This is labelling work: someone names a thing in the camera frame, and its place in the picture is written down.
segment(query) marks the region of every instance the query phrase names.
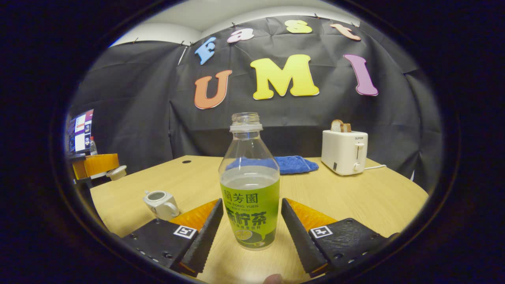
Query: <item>blue letter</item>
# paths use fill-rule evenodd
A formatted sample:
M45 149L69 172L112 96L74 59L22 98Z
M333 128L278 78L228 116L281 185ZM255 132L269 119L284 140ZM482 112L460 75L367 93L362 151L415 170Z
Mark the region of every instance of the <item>blue letter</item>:
M194 52L195 54L198 54L198 56L200 56L201 59L200 65L203 65L207 60L209 60L210 57L212 57L212 55L214 55L214 51L210 51L216 47L212 43L212 41L214 40L216 40L215 37L207 39L207 41Z

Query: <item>water bottle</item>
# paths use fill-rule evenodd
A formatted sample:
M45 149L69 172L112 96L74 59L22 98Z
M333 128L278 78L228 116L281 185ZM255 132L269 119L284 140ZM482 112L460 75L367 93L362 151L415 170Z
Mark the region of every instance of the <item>water bottle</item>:
M264 250L277 227L279 165L260 138L257 113L236 113L231 120L233 141L219 166L226 213L243 248Z
M89 151L90 151L90 155L98 155L98 151L96 150L96 143L94 141L94 138L93 136L91 136L89 138Z

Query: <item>monitor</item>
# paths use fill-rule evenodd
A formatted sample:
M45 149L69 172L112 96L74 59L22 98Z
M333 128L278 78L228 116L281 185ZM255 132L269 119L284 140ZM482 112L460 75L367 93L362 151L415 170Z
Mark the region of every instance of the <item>monitor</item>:
M68 147L71 154L89 151L93 110L79 114L67 125Z

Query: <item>toaster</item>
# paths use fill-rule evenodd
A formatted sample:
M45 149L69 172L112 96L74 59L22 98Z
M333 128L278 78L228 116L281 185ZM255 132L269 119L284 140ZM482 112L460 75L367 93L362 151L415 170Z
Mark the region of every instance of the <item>toaster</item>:
M339 175L363 172L367 159L368 134L323 131L321 161Z

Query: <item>blue towel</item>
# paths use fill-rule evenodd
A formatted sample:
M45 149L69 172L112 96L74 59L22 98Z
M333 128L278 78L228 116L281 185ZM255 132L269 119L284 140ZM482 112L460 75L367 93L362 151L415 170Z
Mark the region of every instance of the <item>blue towel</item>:
M319 165L300 156L275 157L281 168L281 174L311 172L319 169Z
M274 157L279 164L281 174L294 174L315 171L319 169L318 164L308 161L300 156ZM238 165L244 166L264 166L277 169L272 160L248 159L242 157L233 161L226 167L226 170L236 168Z

